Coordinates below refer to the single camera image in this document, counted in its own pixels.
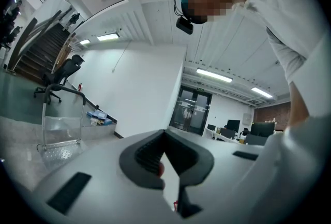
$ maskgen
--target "desk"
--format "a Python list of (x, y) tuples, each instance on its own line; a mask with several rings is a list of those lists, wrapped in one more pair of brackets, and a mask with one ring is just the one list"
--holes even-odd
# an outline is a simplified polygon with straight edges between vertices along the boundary
[(205, 130), (209, 133), (209, 134), (212, 134), (213, 137), (215, 137), (214, 140), (217, 140), (217, 138), (221, 139), (221, 140), (224, 140), (225, 142), (231, 142), (231, 143), (235, 143), (235, 144), (239, 144), (239, 145), (243, 145), (241, 143), (239, 143), (239, 141), (236, 141), (234, 139), (228, 139), (227, 137), (225, 136), (222, 136), (220, 134), (217, 134), (216, 132), (208, 129), (208, 128), (205, 128)]

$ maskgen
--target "ceiling light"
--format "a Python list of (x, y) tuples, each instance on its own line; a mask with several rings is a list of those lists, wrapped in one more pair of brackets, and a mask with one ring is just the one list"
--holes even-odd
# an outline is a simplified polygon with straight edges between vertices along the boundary
[(215, 74), (215, 73), (212, 73), (212, 72), (203, 70), (203, 69), (197, 69), (197, 73), (204, 74), (204, 75), (207, 75), (207, 76), (210, 76), (210, 77), (213, 77), (213, 78), (222, 80), (222, 81), (232, 82), (232, 79), (231, 78), (224, 77), (222, 75)]
[(117, 39), (117, 38), (119, 38), (119, 35), (118, 35), (118, 33), (112, 33), (109, 35), (98, 36), (97, 38), (99, 39), (99, 41), (104, 41), (104, 40), (110, 40), (110, 39)]
[(263, 96), (267, 97), (267, 98), (272, 98), (272, 96), (258, 88), (253, 88), (252, 91), (256, 92), (256, 93), (259, 93), (259, 94), (262, 94)]
[(80, 44), (88, 44), (89, 43), (89, 40), (88, 39), (85, 39), (83, 41), (80, 42)]

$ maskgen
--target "white ceiling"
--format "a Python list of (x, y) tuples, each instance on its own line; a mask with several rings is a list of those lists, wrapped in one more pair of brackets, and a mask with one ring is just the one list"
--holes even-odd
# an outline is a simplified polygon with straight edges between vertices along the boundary
[[(111, 6), (81, 25), (76, 30), (77, 40), (88, 38), (93, 43), (96, 36), (118, 32), (120, 41), (187, 46), (183, 84), (252, 106), (288, 100), (283, 69), (267, 41), (263, 24), (254, 13), (243, 9), (229, 11), (217, 22), (194, 25), (193, 34), (187, 35), (176, 27), (178, 17), (172, 0), (99, 1)], [(196, 73), (197, 68), (231, 77), (233, 82), (202, 78)], [(253, 87), (271, 93), (273, 100), (252, 92)]]

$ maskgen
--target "cable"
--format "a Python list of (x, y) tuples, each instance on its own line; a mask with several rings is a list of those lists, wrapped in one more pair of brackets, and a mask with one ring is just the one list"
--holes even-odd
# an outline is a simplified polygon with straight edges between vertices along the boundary
[(39, 150), (38, 150), (38, 146), (39, 146), (39, 145), (41, 145), (41, 143), (39, 143), (39, 144), (37, 145), (37, 152), (39, 152)]
[(115, 68), (116, 68), (116, 66), (117, 66), (118, 62), (121, 60), (121, 58), (122, 58), (122, 56), (123, 56), (124, 52), (126, 51), (126, 49), (128, 48), (128, 46), (130, 45), (130, 43), (131, 43), (131, 41), (130, 41), (130, 42), (127, 44), (127, 46), (125, 47), (125, 49), (124, 49), (124, 51), (123, 51), (122, 55), (119, 57), (119, 59), (118, 59), (118, 61), (117, 61), (116, 65), (115, 65), (115, 67), (112, 69), (112, 72), (114, 72), (114, 71), (115, 71)]
[(177, 8), (176, 0), (174, 0), (174, 12), (177, 16), (183, 16), (184, 14)]

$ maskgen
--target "stair railing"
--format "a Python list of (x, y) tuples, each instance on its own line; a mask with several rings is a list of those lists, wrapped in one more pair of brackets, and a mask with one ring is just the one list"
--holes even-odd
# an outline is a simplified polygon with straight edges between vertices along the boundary
[[(20, 59), (27, 53), (27, 51), (35, 44), (38, 39), (45, 33), (45, 31), (48, 29), (48, 27), (58, 18), (59, 14), (61, 13), (61, 10), (59, 10), (53, 17), (49, 18), (45, 22), (42, 23), (41, 26), (38, 26), (36, 30), (34, 30), (36, 24), (37, 24), (37, 19), (33, 18), (29, 25), (26, 27), (24, 30), (23, 34), (21, 35), (20, 39), (18, 40), (16, 46), (14, 47), (14, 50), (11, 54), (8, 66), (7, 66), (7, 71), (13, 72), (15, 70), (16, 65), (20, 61)], [(34, 39), (31, 40), (33, 36), (35, 36), (37, 33), (39, 33), (38, 36), (36, 36)], [(29, 41), (31, 40), (27, 46), (24, 47), (24, 49), (21, 52), (22, 47)]]

